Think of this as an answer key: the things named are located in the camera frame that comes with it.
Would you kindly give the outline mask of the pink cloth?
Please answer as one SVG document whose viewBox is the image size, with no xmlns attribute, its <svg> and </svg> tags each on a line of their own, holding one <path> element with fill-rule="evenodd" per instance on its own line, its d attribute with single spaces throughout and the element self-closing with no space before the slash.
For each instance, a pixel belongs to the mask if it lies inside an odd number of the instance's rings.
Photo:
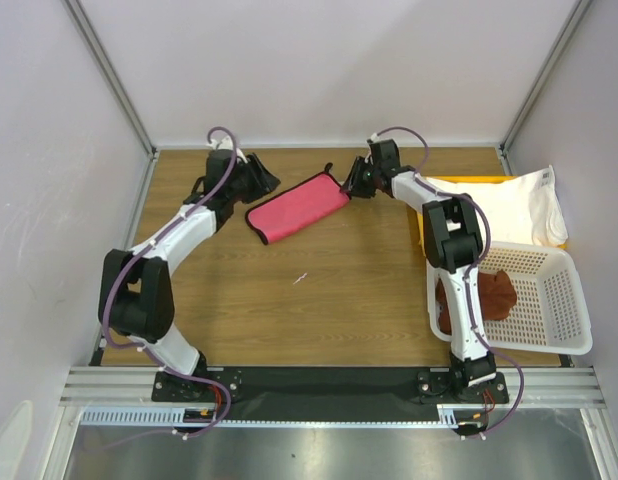
<svg viewBox="0 0 618 480">
<path fill-rule="evenodd" d="M 327 163 L 319 173 L 245 213 L 246 224 L 264 245 L 296 234 L 349 203 L 350 197 L 341 191 L 332 168 L 333 164 Z"/>
</svg>

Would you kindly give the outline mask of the white towel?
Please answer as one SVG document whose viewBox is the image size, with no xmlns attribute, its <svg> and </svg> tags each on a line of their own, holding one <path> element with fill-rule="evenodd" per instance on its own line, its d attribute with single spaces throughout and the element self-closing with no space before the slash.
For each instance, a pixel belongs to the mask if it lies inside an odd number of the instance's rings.
<svg viewBox="0 0 618 480">
<path fill-rule="evenodd" d="M 487 216 L 494 241 L 562 247 L 568 230 L 554 188 L 536 188 L 537 170 L 518 177 L 430 177 L 437 189 L 468 194 Z"/>
</svg>

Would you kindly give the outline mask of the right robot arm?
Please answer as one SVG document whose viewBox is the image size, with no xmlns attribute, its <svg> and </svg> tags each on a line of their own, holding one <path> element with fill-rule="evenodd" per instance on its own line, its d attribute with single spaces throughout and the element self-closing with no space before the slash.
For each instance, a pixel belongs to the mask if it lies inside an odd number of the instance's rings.
<svg viewBox="0 0 618 480">
<path fill-rule="evenodd" d="M 425 257 L 442 283 L 452 328 L 450 392 L 473 401 L 496 377 L 478 293 L 478 264 L 491 240 L 489 227 L 479 225 L 486 215 L 470 196 L 441 190 L 403 166 L 394 140 L 374 135 L 367 144 L 369 153 L 355 159 L 341 191 L 358 198 L 381 191 L 421 214 Z"/>
</svg>

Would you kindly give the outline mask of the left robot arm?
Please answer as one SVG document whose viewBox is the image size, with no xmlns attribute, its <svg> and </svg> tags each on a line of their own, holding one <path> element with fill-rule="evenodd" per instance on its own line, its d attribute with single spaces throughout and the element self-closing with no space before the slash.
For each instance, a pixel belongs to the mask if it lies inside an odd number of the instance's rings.
<svg viewBox="0 0 618 480">
<path fill-rule="evenodd" d="M 98 319 L 107 344 L 137 348 L 160 368 L 165 389 L 176 399 L 199 400 L 218 392 L 209 379 L 205 356 L 175 324 L 171 277 L 204 241 L 233 215 L 280 184 L 254 153 L 229 147 L 209 152 L 199 177 L 174 217 L 130 250 L 113 249 L 103 263 Z"/>
</svg>

